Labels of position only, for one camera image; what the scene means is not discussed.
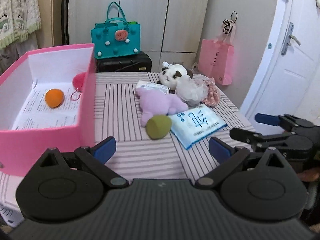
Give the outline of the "person's right hand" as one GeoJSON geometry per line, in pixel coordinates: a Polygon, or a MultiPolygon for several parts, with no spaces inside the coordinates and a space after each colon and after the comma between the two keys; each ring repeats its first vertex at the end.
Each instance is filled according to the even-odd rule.
{"type": "Polygon", "coordinates": [[[301,181],[306,181],[306,182],[319,181],[320,168],[312,168],[310,170],[303,171],[301,173],[298,173],[297,176],[301,179],[301,181]]]}

